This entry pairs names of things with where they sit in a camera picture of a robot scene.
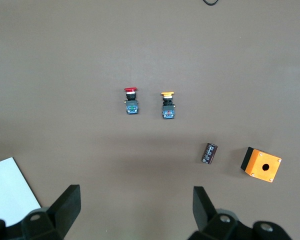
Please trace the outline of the black cylindrical capacitor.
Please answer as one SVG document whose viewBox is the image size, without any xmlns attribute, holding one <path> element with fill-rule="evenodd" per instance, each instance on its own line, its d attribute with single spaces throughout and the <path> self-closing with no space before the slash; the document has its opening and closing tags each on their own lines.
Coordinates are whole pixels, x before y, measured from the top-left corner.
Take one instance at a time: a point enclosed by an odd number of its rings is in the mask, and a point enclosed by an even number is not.
<svg viewBox="0 0 300 240">
<path fill-rule="evenodd" d="M 217 145 L 213 143 L 207 143 L 201 161 L 210 165 L 214 159 L 217 149 Z"/>
</svg>

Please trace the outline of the red mushroom push button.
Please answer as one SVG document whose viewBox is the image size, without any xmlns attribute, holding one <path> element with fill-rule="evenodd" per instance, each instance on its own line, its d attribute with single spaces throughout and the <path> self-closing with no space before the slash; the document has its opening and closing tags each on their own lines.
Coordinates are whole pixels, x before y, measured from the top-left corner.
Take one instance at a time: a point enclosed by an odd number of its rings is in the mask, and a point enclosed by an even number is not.
<svg viewBox="0 0 300 240">
<path fill-rule="evenodd" d="M 136 87 L 126 87 L 124 88 L 126 100 L 124 101 L 126 105 L 126 113 L 128 115 L 135 115 L 139 113 L 138 101 L 136 99 Z"/>
</svg>

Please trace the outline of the white drawer cabinet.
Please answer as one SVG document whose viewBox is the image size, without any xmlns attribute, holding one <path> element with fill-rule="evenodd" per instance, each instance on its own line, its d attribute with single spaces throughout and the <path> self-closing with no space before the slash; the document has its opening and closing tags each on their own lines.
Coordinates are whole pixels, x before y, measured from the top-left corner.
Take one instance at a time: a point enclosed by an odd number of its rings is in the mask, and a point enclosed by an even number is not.
<svg viewBox="0 0 300 240">
<path fill-rule="evenodd" d="M 41 208 L 14 158 L 0 161 L 0 220 L 10 227 Z"/>
</svg>

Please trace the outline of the yellow mushroom push button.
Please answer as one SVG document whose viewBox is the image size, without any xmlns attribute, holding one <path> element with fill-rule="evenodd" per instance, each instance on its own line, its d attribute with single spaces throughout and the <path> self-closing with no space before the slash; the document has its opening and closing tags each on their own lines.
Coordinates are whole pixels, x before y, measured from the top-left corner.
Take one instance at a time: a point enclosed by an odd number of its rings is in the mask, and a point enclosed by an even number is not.
<svg viewBox="0 0 300 240">
<path fill-rule="evenodd" d="M 162 92 L 162 118 L 164 120 L 175 118 L 175 104 L 173 103 L 173 91 Z"/>
</svg>

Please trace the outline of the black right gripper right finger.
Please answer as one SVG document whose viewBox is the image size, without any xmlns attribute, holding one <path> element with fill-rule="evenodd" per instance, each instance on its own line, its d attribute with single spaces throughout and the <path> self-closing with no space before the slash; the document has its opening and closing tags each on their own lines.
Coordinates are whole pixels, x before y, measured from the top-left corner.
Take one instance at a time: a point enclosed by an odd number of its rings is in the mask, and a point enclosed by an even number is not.
<svg viewBox="0 0 300 240">
<path fill-rule="evenodd" d="M 202 186 L 193 188 L 192 212 L 198 230 L 187 240 L 292 240 L 276 223 L 257 221 L 248 227 L 233 212 L 215 209 Z"/>
</svg>

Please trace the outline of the orange black button enclosure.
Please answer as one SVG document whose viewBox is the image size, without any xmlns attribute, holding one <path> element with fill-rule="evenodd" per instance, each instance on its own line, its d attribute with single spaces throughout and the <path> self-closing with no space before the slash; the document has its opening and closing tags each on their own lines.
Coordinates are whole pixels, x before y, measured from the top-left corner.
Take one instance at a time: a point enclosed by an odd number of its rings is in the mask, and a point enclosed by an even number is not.
<svg viewBox="0 0 300 240">
<path fill-rule="evenodd" d="M 278 156 L 248 147 L 240 168 L 253 178 L 272 183 L 281 162 Z"/>
</svg>

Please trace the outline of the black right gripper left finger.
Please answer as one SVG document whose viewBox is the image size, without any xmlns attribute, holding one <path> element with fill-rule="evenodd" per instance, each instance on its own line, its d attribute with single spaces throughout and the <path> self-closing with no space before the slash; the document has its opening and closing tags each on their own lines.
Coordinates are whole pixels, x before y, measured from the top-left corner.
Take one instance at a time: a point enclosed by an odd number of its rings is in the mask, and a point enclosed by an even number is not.
<svg viewBox="0 0 300 240">
<path fill-rule="evenodd" d="M 64 240 L 81 211 L 81 188 L 70 185 L 50 206 L 28 213 L 6 226 L 0 219 L 0 240 Z"/>
</svg>

